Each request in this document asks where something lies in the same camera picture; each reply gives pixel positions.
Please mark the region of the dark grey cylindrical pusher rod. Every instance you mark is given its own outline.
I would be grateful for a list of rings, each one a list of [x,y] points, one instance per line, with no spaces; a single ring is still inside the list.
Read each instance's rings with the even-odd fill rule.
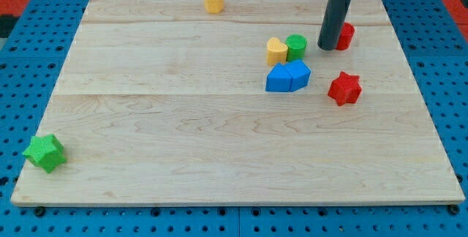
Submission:
[[[328,0],[317,45],[323,50],[334,50],[351,0]]]

